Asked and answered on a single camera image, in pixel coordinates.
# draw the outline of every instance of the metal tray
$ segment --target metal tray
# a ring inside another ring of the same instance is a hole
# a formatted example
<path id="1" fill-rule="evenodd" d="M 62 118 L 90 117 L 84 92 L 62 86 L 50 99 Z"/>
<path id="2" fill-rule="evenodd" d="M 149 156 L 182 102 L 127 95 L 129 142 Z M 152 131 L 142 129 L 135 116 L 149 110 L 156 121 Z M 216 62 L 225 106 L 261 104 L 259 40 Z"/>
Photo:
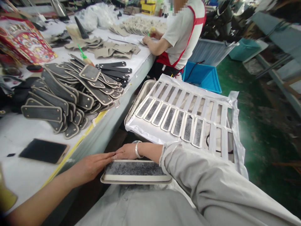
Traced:
<path id="1" fill-rule="evenodd" d="M 139 104 L 144 100 L 144 98 L 148 95 L 148 93 L 150 92 L 150 90 L 153 88 L 153 86 L 156 84 L 157 81 L 155 80 L 147 80 L 146 82 L 144 82 L 140 92 L 138 93 L 131 109 L 129 110 L 128 114 L 125 117 L 124 120 L 124 125 L 126 125 L 128 123 L 128 121 L 130 120 L 130 118 L 133 116 L 133 114 L 135 113 L 137 107 L 139 106 Z"/>

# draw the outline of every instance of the workbench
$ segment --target workbench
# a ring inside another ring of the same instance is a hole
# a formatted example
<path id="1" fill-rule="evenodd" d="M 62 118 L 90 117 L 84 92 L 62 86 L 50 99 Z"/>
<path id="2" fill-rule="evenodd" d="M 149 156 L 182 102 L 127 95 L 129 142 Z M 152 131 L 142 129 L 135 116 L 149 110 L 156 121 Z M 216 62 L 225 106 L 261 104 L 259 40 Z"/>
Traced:
<path id="1" fill-rule="evenodd" d="M 301 26 L 290 25 L 284 23 L 283 19 L 276 18 L 267 13 L 257 12 L 251 17 L 251 20 L 259 27 L 259 29 L 269 36 L 269 38 L 285 53 L 289 54 L 279 59 L 274 64 L 267 62 L 260 54 L 256 56 L 258 62 L 264 67 L 264 71 L 260 72 L 256 78 L 260 78 L 265 73 L 269 73 L 277 86 L 281 89 L 282 93 L 291 103 L 297 114 L 301 117 L 301 103 L 283 86 L 283 81 L 276 71 L 276 67 L 295 59 L 301 63 Z"/>
<path id="2" fill-rule="evenodd" d="M 65 26 L 66 24 L 62 22 L 50 22 L 47 24 L 47 30 L 41 33 L 44 37 L 59 34 L 63 32 Z M 109 36 L 114 39 L 122 38 L 121 36 L 111 33 L 109 30 L 96 29 L 90 34 L 90 38 L 94 36 L 122 44 L 122 42 L 108 38 Z M 137 41 L 143 37 L 130 35 L 127 38 Z M 127 67 L 132 68 L 133 72 L 129 74 L 130 81 L 124 89 L 124 95 L 120 97 L 120 100 L 115 106 L 108 111 L 93 115 L 94 117 L 90 116 L 90 122 L 86 129 L 80 131 L 78 135 L 70 140 L 65 140 L 63 134 L 54 135 L 51 127 L 45 121 L 28 120 L 24 118 L 23 115 L 17 115 L 15 113 L 8 113 L 0 120 L 0 143 L 2 147 L 0 161 L 2 163 L 4 181 L 7 188 L 18 196 L 16 204 L 6 214 L 34 195 L 57 174 L 66 171 L 85 156 L 104 152 L 108 142 L 128 113 L 135 98 L 135 90 L 144 80 L 155 60 L 155 57 L 150 53 L 148 48 L 142 45 L 139 45 L 139 48 L 141 51 L 137 55 L 132 55 L 131 59 L 95 59 L 92 53 L 85 51 L 85 54 L 94 64 L 125 61 Z M 53 50 L 57 53 L 58 57 L 51 61 L 51 63 L 67 61 L 70 58 L 68 53 L 78 57 L 80 56 L 80 51 L 69 51 L 64 47 L 55 48 Z M 25 67 L 22 69 L 22 72 L 24 78 L 32 74 L 27 71 Z M 33 138 L 65 143 L 70 145 L 70 149 L 60 164 L 48 164 L 19 158 L 18 155 Z M 15 153 L 15 156 L 7 157 L 10 153 Z M 47 225 L 48 222 L 49 225 L 59 225 L 75 197 L 76 189 L 63 200 L 57 210 L 49 217 L 49 220 L 46 220 L 45 224 Z"/>

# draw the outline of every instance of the worker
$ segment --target worker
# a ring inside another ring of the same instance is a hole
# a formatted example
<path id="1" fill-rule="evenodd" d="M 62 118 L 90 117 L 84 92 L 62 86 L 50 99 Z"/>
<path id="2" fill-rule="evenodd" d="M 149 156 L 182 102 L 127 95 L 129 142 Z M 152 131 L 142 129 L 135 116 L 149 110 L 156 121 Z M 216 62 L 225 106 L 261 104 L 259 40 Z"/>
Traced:
<path id="1" fill-rule="evenodd" d="M 115 153 L 87 156 L 7 219 L 12 226 L 41 225 L 71 189 L 93 180 L 106 164 L 139 156 L 159 164 L 177 183 L 164 187 L 111 185 L 76 225 L 301 226 L 300 219 L 240 175 L 233 163 L 207 152 L 184 149 L 178 141 L 165 145 L 131 143 Z"/>
<path id="2" fill-rule="evenodd" d="M 143 38 L 152 54 L 158 56 L 148 75 L 158 80 L 161 74 L 176 76 L 185 67 L 192 55 L 206 20 L 202 0 L 174 0 L 176 13 L 172 24 L 163 34 L 151 30 Z"/>

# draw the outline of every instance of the hand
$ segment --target hand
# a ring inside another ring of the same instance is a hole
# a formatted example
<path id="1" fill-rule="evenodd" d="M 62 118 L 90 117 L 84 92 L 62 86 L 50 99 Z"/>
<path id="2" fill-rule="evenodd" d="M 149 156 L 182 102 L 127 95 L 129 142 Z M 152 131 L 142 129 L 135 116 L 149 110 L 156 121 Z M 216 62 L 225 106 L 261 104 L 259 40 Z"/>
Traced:
<path id="1" fill-rule="evenodd" d="M 147 42 L 148 42 L 149 40 L 151 40 L 151 38 L 150 38 L 149 36 L 145 36 L 145 37 L 142 39 L 143 43 L 146 44 L 146 45 L 147 45 Z"/>
<path id="2" fill-rule="evenodd" d="M 64 172 L 66 185 L 71 189 L 95 179 L 103 168 L 112 162 L 115 152 L 94 154 L 84 157 Z"/>
<path id="3" fill-rule="evenodd" d="M 112 157 L 112 159 L 117 160 L 117 159 L 136 159 L 136 153 L 135 153 L 135 148 L 136 144 L 135 143 L 130 143 L 130 144 L 125 144 L 121 148 L 119 148 L 116 151 L 116 155 Z"/>
<path id="4" fill-rule="evenodd" d="M 157 29 L 150 31 L 150 37 L 160 40 L 162 38 L 163 34 L 159 32 Z"/>

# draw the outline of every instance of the smartphone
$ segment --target smartphone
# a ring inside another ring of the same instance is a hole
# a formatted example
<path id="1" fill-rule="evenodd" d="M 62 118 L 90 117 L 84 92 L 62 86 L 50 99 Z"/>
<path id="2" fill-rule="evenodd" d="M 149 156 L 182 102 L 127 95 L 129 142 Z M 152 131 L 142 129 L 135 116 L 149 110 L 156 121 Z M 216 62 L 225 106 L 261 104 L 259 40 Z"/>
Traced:
<path id="1" fill-rule="evenodd" d="M 46 140 L 33 139 L 19 157 L 58 164 L 69 149 L 69 145 Z"/>

